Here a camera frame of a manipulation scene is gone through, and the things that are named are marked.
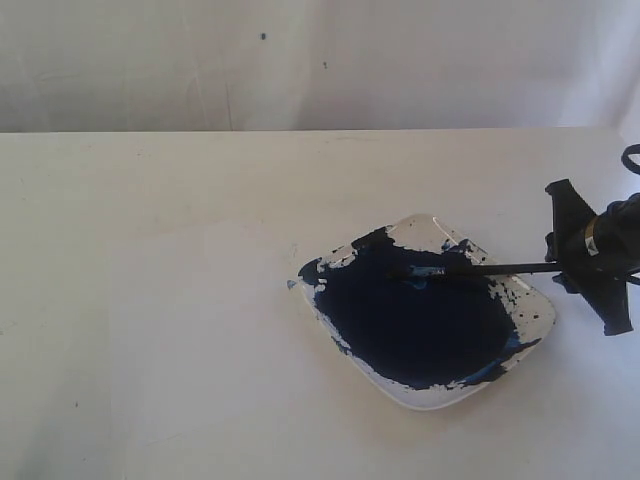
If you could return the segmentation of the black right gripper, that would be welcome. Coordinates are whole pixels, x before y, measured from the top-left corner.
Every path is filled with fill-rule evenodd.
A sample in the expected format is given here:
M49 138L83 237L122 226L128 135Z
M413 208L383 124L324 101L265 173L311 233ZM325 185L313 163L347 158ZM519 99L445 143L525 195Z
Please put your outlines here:
M550 183L552 231L546 260L569 260L569 275L552 280L581 295L604 323L604 335L631 332L627 285L639 272L639 195L596 213L568 179Z

